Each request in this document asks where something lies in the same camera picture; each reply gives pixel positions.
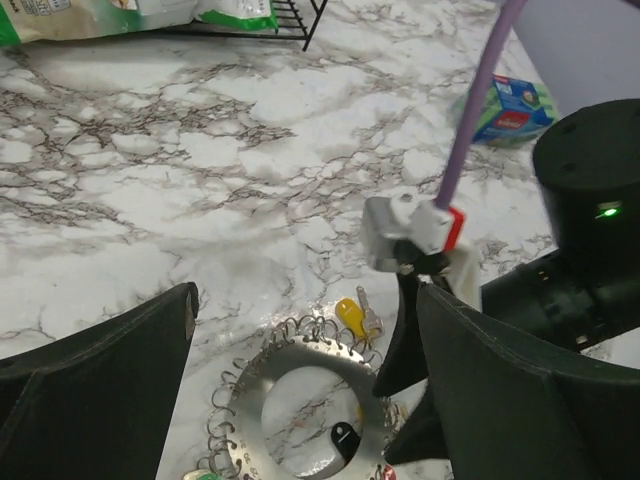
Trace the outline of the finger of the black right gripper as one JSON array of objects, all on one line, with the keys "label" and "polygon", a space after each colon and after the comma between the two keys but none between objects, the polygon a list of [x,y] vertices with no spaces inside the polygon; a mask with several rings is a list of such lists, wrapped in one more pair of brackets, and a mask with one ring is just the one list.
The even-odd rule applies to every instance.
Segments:
[{"label": "finger of the black right gripper", "polygon": [[440,417],[430,387],[425,389],[409,418],[386,447],[384,458],[391,465],[449,459]]},{"label": "finger of the black right gripper", "polygon": [[428,375],[416,310],[421,281],[413,274],[397,274],[396,278],[400,295],[398,315],[374,383],[373,395],[377,398],[395,395]]}]

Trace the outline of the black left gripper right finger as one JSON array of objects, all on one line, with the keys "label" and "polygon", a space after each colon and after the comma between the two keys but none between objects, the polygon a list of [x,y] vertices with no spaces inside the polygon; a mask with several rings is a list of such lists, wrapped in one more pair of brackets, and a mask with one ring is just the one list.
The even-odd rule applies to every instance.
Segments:
[{"label": "black left gripper right finger", "polygon": [[429,386],[458,479],[636,479],[639,372],[417,297]]}]

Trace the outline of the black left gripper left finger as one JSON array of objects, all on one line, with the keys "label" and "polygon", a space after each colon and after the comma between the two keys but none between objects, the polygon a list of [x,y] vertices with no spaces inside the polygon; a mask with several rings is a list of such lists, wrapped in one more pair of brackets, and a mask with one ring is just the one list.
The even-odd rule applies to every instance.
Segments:
[{"label": "black left gripper left finger", "polygon": [[197,315],[183,283],[2,359],[2,478],[155,478]]}]

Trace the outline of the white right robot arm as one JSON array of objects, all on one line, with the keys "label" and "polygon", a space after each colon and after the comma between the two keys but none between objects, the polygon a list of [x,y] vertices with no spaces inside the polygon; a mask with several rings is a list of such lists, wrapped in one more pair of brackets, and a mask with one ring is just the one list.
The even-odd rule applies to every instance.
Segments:
[{"label": "white right robot arm", "polygon": [[426,390],[387,462],[450,461],[458,479],[635,479],[639,373],[584,355],[639,325],[639,103],[582,108],[548,129],[533,166],[557,248],[496,278],[471,307],[450,253],[426,254],[385,198],[363,226],[399,312],[373,387]]}]

